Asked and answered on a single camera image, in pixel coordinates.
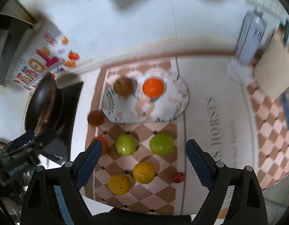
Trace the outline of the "dark red-orange tangerine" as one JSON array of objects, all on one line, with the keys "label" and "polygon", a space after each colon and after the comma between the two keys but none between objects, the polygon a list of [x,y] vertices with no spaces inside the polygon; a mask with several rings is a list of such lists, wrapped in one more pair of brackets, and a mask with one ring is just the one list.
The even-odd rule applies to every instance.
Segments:
[{"label": "dark red-orange tangerine", "polygon": [[100,111],[91,111],[87,120],[91,127],[97,127],[104,123],[104,116]]}]

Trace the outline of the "red cherry tomato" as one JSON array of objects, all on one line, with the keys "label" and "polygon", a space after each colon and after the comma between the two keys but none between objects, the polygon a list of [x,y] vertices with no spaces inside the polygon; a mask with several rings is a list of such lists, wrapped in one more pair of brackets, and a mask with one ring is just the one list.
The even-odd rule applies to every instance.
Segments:
[{"label": "red cherry tomato", "polygon": [[182,183],[185,181],[186,177],[185,177],[185,174],[182,172],[175,172],[172,175],[171,179],[173,183]]}]

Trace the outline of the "yellow citrus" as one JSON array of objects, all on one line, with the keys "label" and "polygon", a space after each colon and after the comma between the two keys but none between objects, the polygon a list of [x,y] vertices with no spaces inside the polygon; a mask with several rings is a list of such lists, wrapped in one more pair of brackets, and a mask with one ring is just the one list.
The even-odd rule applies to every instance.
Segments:
[{"label": "yellow citrus", "polygon": [[133,168],[133,177],[134,179],[141,184],[150,183],[155,177],[155,167],[148,162],[138,163]]},{"label": "yellow citrus", "polygon": [[108,188],[115,195],[124,195],[131,189],[131,181],[124,174],[116,174],[109,178]]}]

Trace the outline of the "orange tangerine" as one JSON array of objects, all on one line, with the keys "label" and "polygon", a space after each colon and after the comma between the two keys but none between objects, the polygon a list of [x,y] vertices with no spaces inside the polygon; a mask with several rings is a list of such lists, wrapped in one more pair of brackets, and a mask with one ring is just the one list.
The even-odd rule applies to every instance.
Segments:
[{"label": "orange tangerine", "polygon": [[94,140],[99,140],[102,142],[102,154],[101,156],[104,156],[105,154],[107,154],[108,152],[108,142],[104,137],[98,136],[98,137],[94,137],[90,140],[90,144],[94,141]]}]

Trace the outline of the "green apple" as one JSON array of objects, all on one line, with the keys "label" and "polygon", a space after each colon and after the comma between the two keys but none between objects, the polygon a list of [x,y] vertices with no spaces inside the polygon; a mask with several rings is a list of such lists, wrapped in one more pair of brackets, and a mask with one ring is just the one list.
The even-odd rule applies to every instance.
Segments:
[{"label": "green apple", "polygon": [[126,133],[117,138],[115,146],[118,154],[123,156],[132,155],[136,151],[135,140]]},{"label": "green apple", "polygon": [[168,155],[174,149],[174,139],[167,134],[158,133],[150,140],[149,147],[156,155]]}]

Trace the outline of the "brown-red apple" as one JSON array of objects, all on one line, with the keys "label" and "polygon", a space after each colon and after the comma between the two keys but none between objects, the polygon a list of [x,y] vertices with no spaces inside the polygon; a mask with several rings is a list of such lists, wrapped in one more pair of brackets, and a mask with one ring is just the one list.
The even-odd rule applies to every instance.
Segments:
[{"label": "brown-red apple", "polygon": [[113,89],[117,95],[126,98],[134,91],[133,81],[130,78],[121,77],[115,81],[113,84]]}]

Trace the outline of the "bright orange front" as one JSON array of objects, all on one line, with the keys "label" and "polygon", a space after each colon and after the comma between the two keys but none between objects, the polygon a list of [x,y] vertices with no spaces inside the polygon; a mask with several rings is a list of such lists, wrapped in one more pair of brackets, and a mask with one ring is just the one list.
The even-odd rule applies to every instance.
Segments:
[{"label": "bright orange front", "polygon": [[164,82],[159,78],[149,78],[143,83],[142,91],[149,98],[160,97],[164,92]]}]

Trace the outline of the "black gas stove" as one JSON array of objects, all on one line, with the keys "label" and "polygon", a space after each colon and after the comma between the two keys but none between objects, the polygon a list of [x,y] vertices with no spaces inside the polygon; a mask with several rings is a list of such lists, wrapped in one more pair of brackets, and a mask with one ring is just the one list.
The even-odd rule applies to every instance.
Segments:
[{"label": "black gas stove", "polygon": [[82,86],[83,83],[79,82],[57,91],[54,104],[58,115],[54,126],[56,137],[42,149],[41,154],[59,165],[70,160],[72,130]]}]

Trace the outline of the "black frying pan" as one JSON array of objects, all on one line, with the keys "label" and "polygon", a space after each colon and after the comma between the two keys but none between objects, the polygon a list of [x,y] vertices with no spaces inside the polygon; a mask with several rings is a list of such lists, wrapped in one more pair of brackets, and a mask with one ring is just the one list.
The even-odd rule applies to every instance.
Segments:
[{"label": "black frying pan", "polygon": [[58,118],[54,106],[57,91],[57,83],[51,73],[48,73],[39,82],[29,101],[25,115],[26,131],[33,131],[34,136],[39,136],[47,129],[54,128]]}]

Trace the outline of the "oval floral ceramic plate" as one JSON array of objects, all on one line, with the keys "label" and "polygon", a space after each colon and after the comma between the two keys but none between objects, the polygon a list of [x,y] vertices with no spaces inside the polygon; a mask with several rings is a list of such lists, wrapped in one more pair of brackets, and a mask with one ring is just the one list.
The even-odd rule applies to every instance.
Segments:
[{"label": "oval floral ceramic plate", "polygon": [[[113,123],[158,123],[176,120],[188,107],[189,87],[185,79],[171,71],[157,71],[130,77],[134,92],[128,97],[115,93],[113,86],[105,88],[101,99],[101,111]],[[164,92],[151,99],[142,91],[147,79],[159,78]]]}]

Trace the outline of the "checkered horses table mat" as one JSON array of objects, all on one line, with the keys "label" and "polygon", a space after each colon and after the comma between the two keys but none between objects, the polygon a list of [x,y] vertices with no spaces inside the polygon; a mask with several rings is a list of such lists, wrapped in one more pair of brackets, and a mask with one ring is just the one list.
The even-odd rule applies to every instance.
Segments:
[{"label": "checkered horses table mat", "polygon": [[[118,124],[105,120],[90,127],[87,139],[104,137],[108,152],[97,164],[85,195],[96,202],[131,211],[151,214],[195,214],[208,190],[186,158],[187,140],[195,139],[216,161],[233,168],[251,165],[263,191],[279,185],[289,174],[289,130],[279,100],[271,101],[255,84],[243,86],[227,75],[228,56],[177,57],[109,66],[100,72],[93,105],[101,104],[105,88],[121,76],[131,77],[157,71],[171,71],[184,78],[190,90],[186,110],[172,122]],[[115,146],[122,134],[133,137],[136,151],[118,154]],[[151,152],[150,140],[156,134],[174,139],[170,154]],[[108,189],[111,175],[132,168],[141,161],[155,166],[157,176],[149,184],[133,182],[130,191],[116,196]],[[185,174],[185,181],[173,183],[175,172]]]}]

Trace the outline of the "black range hood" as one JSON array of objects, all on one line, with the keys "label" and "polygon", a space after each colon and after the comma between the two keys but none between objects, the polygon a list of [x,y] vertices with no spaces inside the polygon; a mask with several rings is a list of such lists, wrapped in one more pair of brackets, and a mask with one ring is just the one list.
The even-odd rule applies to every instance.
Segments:
[{"label": "black range hood", "polygon": [[19,57],[42,26],[17,1],[9,0],[0,12],[0,85],[5,85]]}]

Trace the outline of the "white tissue paper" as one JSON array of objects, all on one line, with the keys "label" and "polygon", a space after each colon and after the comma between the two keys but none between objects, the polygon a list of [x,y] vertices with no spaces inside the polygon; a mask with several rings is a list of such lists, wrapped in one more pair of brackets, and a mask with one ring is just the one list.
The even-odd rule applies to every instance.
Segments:
[{"label": "white tissue paper", "polygon": [[227,75],[245,87],[249,86],[255,81],[253,66],[251,64],[241,64],[236,59],[229,63],[227,67]]}]

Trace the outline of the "cream utensil holder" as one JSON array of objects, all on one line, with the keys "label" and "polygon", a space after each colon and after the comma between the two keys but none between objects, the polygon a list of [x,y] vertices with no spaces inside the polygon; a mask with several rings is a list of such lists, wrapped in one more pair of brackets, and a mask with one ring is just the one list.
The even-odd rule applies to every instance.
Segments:
[{"label": "cream utensil holder", "polygon": [[289,47],[280,32],[275,32],[254,68],[261,91],[271,100],[277,99],[289,87]]}]

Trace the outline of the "silver spray can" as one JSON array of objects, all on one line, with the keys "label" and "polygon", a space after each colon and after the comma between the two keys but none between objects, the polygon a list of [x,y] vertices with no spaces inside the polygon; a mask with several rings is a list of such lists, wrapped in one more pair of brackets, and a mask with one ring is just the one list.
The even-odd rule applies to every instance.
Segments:
[{"label": "silver spray can", "polygon": [[250,64],[258,50],[267,27],[263,14],[260,8],[254,8],[245,15],[235,49],[235,57],[240,64]]}]

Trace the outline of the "colourful wall sticker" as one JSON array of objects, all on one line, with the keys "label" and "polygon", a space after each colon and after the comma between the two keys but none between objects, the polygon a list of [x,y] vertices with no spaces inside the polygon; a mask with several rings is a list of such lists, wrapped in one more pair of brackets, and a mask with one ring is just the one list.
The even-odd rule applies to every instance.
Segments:
[{"label": "colourful wall sticker", "polygon": [[79,45],[57,28],[43,28],[19,57],[10,81],[20,88],[33,92],[42,77],[53,77],[75,68],[85,57]]}]

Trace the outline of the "dark handled knife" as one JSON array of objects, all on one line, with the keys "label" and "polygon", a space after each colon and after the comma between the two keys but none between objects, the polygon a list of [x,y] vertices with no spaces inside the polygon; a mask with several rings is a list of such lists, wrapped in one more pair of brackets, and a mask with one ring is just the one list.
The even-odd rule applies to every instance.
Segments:
[{"label": "dark handled knife", "polygon": [[284,25],[284,36],[283,36],[283,45],[286,46],[289,37],[289,20],[285,20]]}]

